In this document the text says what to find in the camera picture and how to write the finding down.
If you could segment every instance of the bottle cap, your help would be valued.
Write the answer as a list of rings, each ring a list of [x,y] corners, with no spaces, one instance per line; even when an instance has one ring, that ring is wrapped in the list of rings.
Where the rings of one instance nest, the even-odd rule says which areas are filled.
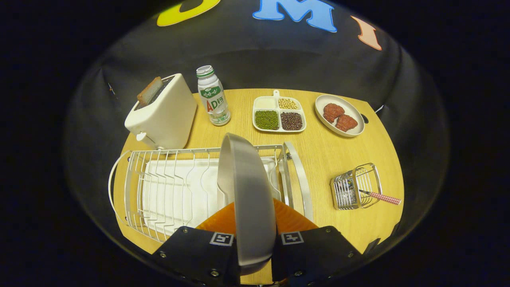
[[[196,76],[198,78],[207,77],[214,74],[214,69],[211,65],[206,65],[196,70]]]

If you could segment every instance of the rack handle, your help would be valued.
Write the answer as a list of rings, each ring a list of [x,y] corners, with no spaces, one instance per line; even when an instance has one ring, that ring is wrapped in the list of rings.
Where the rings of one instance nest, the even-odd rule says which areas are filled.
[[[110,171],[110,177],[108,178],[108,197],[110,198],[110,204],[112,205],[113,212],[115,212],[115,215],[117,216],[117,218],[119,218],[119,220],[122,223],[124,223],[124,221],[122,220],[122,218],[120,218],[119,214],[115,210],[115,206],[113,205],[113,199],[112,199],[112,178],[113,178],[113,172],[117,168],[117,165],[119,164],[119,161],[121,160],[121,158],[123,158],[129,152],[131,152],[131,151],[125,151],[122,155],[120,155],[119,158],[117,158],[117,160],[113,164],[112,170]]]
[[[394,197],[391,197],[391,196],[387,196],[387,195],[382,195],[382,194],[377,194],[377,193],[370,193],[370,196],[371,197],[374,197],[374,198],[377,198],[377,199],[380,199],[382,201],[386,201],[386,202],[389,202],[389,203],[393,203],[395,205],[399,205],[400,202],[402,202],[401,199],[398,199],[398,198],[394,198]]]
[[[310,186],[308,185],[307,174],[304,172],[303,164],[301,163],[301,159],[299,159],[294,146],[289,141],[286,141],[284,144],[289,150],[296,168],[297,179],[299,180],[299,187],[301,188],[301,197],[303,198],[304,217],[313,222],[314,210],[312,207],[312,196],[310,195]]]

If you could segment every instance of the dish rack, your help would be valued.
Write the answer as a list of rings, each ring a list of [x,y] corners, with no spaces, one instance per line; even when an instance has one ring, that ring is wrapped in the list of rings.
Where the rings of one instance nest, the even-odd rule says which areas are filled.
[[[304,215],[313,221],[308,181],[292,144],[254,148],[261,157],[273,197],[292,208],[289,161],[293,161]],[[108,185],[116,216],[129,227],[162,243],[181,226],[198,226],[228,202],[217,185],[220,151],[221,148],[124,152],[112,168]],[[123,196],[126,216],[121,218],[115,210],[111,186],[119,161],[128,155]]]
[[[383,194],[379,172],[373,163],[359,165],[333,178],[330,184],[334,206],[339,210],[368,208],[379,201],[360,190]]]

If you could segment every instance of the red checkered handle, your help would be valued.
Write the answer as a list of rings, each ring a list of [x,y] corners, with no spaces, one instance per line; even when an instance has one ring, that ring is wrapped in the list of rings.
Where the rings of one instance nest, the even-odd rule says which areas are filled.
[[[382,195],[382,194],[377,194],[377,193],[371,193],[370,194],[371,197],[374,197],[374,198],[378,198],[382,201],[386,201],[386,202],[389,202],[389,203],[393,203],[395,205],[399,205],[400,202],[402,202],[401,199],[398,199],[398,198],[394,198],[394,197],[391,197],[391,196],[387,196],[387,195]]]

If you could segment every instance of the white plate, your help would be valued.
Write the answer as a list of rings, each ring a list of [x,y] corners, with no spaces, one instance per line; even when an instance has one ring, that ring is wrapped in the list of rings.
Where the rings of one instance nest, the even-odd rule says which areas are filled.
[[[347,132],[337,129],[337,127],[335,127],[335,125],[337,124],[337,119],[331,124],[323,116],[324,107],[329,103],[333,103],[344,108],[345,114],[355,119],[356,122],[358,122],[358,125],[355,128],[348,130]],[[320,95],[315,100],[315,112],[317,113],[319,119],[323,124],[325,124],[330,130],[334,131],[339,135],[343,135],[346,137],[355,137],[361,134],[365,129],[365,122],[363,121],[360,112],[358,112],[358,110],[356,110],[356,108],[354,108],[353,105],[351,105],[348,101],[342,99],[341,97],[337,97],[331,94]]]
[[[286,110],[286,109],[280,109],[280,106],[278,104],[278,99],[290,99],[297,105],[297,110]],[[255,124],[255,112],[257,111],[275,111],[278,114],[278,129],[277,130],[266,130],[261,129],[257,127]],[[301,115],[301,120],[303,121],[303,126],[300,130],[295,131],[286,131],[282,127],[282,113],[283,112],[295,112]],[[274,90],[273,96],[269,97],[258,97],[253,101],[253,110],[252,110],[252,116],[251,120],[253,123],[253,126],[258,129],[259,131],[265,131],[265,132],[273,132],[273,133],[298,133],[304,131],[305,128],[307,128],[307,119],[304,117],[304,111],[301,106],[301,103],[294,99],[294,98],[288,98],[288,97],[280,97],[280,91]]]

